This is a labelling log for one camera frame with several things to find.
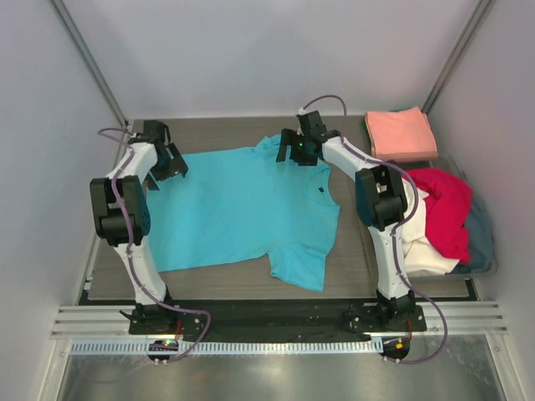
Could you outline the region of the turquoise t shirt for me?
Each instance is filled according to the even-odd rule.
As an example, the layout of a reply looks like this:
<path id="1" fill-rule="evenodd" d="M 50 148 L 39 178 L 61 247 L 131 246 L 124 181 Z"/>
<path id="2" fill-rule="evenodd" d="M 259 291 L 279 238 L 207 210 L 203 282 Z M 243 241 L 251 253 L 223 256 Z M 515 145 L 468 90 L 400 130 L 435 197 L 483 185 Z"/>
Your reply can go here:
<path id="1" fill-rule="evenodd" d="M 323 161 L 277 162 L 280 137 L 253 147 L 185 155 L 186 175 L 147 195 L 149 243 L 159 273 L 267 256 L 272 277 L 324 289 L 340 207 Z"/>

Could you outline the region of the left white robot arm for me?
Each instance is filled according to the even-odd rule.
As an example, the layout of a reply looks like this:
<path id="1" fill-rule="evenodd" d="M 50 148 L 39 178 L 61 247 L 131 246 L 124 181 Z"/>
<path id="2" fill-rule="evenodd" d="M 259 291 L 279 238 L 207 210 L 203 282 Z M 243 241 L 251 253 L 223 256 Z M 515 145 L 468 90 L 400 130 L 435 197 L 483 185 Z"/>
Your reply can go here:
<path id="1" fill-rule="evenodd" d="M 160 182 L 186 176 L 188 166 L 162 121 L 144 121 L 137 134 L 104 128 L 98 135 L 125 148 L 117 166 L 89 184 L 96 234 L 118 254 L 135 289 L 134 309 L 123 316 L 133 324 L 169 333 L 176 327 L 178 312 L 171 306 L 172 297 L 151 254 L 151 218 L 144 185 L 158 190 Z"/>

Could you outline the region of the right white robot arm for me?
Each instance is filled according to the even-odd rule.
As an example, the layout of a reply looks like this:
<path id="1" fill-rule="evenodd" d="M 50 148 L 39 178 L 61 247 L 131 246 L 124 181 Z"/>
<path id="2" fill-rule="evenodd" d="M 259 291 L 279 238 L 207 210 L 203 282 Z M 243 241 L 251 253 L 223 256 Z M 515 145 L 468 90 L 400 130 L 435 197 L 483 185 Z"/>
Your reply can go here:
<path id="1" fill-rule="evenodd" d="M 408 201 L 400 169 L 367 155 L 336 129 L 329 130 L 318 111 L 300 109 L 297 119 L 298 129 L 281 132 L 277 161 L 312 166 L 322 160 L 354 181 L 356 211 L 371 235 L 378 267 L 377 321 L 386 330 L 400 330 L 415 313 L 402 246 Z"/>

